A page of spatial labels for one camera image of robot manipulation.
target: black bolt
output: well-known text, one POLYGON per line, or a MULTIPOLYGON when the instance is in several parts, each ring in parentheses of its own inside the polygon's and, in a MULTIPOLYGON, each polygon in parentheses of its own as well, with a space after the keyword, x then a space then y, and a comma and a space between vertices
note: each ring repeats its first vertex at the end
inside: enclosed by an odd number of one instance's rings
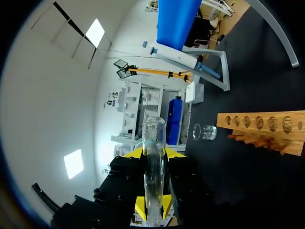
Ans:
POLYGON ((96 188, 93 192, 94 192, 95 194, 100 194, 102 191, 101 191, 99 188, 96 188))
POLYGON ((125 194, 120 194, 118 198, 120 201, 127 200, 127 196, 125 194))

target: white wall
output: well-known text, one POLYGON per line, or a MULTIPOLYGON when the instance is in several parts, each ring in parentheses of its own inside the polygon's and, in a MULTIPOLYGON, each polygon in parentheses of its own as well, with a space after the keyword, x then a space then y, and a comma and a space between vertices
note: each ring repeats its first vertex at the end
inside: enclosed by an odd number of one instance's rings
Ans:
MULTIPOLYGON (((113 90, 119 91, 125 84, 119 81, 116 74, 118 69, 113 65, 118 59, 137 65, 140 68, 154 68, 167 71, 180 71, 181 69, 162 60, 153 58, 149 49, 144 49, 144 41, 153 42, 157 36, 158 14, 145 12, 147 0, 139 0, 129 11, 120 25, 119 30, 112 41, 112 46, 104 61, 100 80, 97 104, 95 111, 95 158, 96 166, 103 168, 113 159, 113 148, 118 143, 110 140, 111 135, 118 135, 122 129, 122 113, 115 109, 108 109, 104 104, 105 97, 113 90)), ((172 88, 186 87, 185 82, 178 79, 167 79, 165 76, 133 76, 134 79, 142 79, 146 82, 170 85, 172 88)), ((102 169, 97 170, 99 181, 105 179, 102 169)))
MULTIPOLYGON (((17 36, 4 68, 0 96, 5 157, 19 189, 46 222, 51 214, 32 192, 32 184, 37 182, 60 206, 72 203, 74 195, 92 199, 100 185, 93 153, 100 73, 31 30, 52 2, 42 3, 17 36), (84 170, 69 180, 63 157, 78 149, 84 170)), ((59 4, 83 31, 99 18, 112 38, 130 1, 60 0, 59 4)))

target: metal frame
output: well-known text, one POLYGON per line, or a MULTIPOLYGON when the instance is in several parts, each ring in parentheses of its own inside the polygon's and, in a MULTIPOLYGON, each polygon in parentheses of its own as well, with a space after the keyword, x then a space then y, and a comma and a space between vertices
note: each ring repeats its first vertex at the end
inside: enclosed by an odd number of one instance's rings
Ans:
POLYGON ((193 77, 193 81, 195 81, 196 83, 199 82, 199 77, 205 79, 206 81, 209 81, 210 83, 213 83, 214 85, 216 85, 217 87, 220 87, 221 89, 223 89, 225 92, 230 90, 230 77, 229 77, 229 67, 228 67, 228 62, 227 62, 227 56, 225 51, 217 51, 217 50, 210 50, 210 49, 198 49, 198 48, 188 48, 188 47, 183 47, 182 52, 186 53, 186 54, 196 54, 196 55, 200 55, 200 54, 209 54, 209 55, 216 55, 220 57, 221 60, 221 65, 222 65, 222 70, 223 70, 223 81, 219 81, 217 79, 215 79, 214 77, 212 77, 211 75, 209 75, 208 73, 198 70, 198 69, 192 69, 189 68, 183 64, 180 64, 178 62, 172 61, 170 59, 167 59, 164 56, 160 56, 158 54, 156 54, 156 56, 158 56, 158 58, 164 60, 165 62, 168 62, 172 65, 175 65, 179 68, 185 69, 189 72, 192 72, 194 74, 193 77))
POLYGON ((277 37, 280 39, 282 45, 284 46, 287 52, 292 67, 293 68, 298 67, 300 64, 294 52, 294 49, 292 48, 292 45, 289 39, 287 38, 283 28, 275 19, 275 17, 272 15, 272 13, 270 13, 270 11, 266 8, 266 6, 264 6, 259 0, 245 0, 245 1, 249 5, 251 5, 265 19, 265 21, 276 33, 277 37))
POLYGON ((211 15, 214 14, 214 12, 216 10, 219 10, 220 12, 228 15, 228 16, 232 16, 232 13, 234 13, 234 10, 232 10, 226 3, 225 1, 221 1, 223 4, 214 1, 214 0, 202 0, 202 4, 210 6, 213 8, 212 12, 209 15, 209 20, 211 20, 211 15))

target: lab equipment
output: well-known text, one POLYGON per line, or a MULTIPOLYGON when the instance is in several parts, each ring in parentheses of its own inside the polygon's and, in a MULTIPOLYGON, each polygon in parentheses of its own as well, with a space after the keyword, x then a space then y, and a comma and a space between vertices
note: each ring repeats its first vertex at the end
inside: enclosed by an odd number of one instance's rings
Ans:
POLYGON ((149 226, 157 227, 163 197, 166 123, 160 117, 150 117, 143 123, 142 131, 143 155, 147 163, 144 173, 147 220, 149 226))
POLYGON ((196 123, 193 128, 194 140, 214 140, 217 136, 217 128, 213 125, 200 125, 196 123))

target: white equipment stand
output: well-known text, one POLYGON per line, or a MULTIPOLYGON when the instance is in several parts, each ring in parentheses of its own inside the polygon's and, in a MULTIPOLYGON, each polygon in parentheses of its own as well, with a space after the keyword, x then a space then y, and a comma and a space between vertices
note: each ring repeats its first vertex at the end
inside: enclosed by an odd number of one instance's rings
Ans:
POLYGON ((230 77, 229 77, 229 68, 228 68, 228 63, 227 63, 227 56, 225 51, 217 51, 217 50, 211 50, 211 49, 198 49, 198 48, 188 48, 186 46, 183 47, 182 49, 183 53, 186 53, 188 55, 194 54, 194 55, 201 55, 201 54, 209 54, 209 55, 216 55, 220 57, 221 60, 221 66, 222 66, 222 71, 223 71, 223 80, 218 80, 209 75, 208 73, 201 71, 199 69, 192 69, 188 66, 185 66, 184 64, 172 61, 162 55, 156 54, 156 56, 159 59, 164 60, 165 62, 168 62, 172 65, 175 65, 179 68, 182 68, 184 70, 187 70, 189 72, 192 72, 194 74, 193 81, 195 83, 199 82, 200 77, 205 79, 206 81, 209 81, 210 83, 213 83, 217 87, 220 87, 224 91, 229 91, 230 90, 230 77))

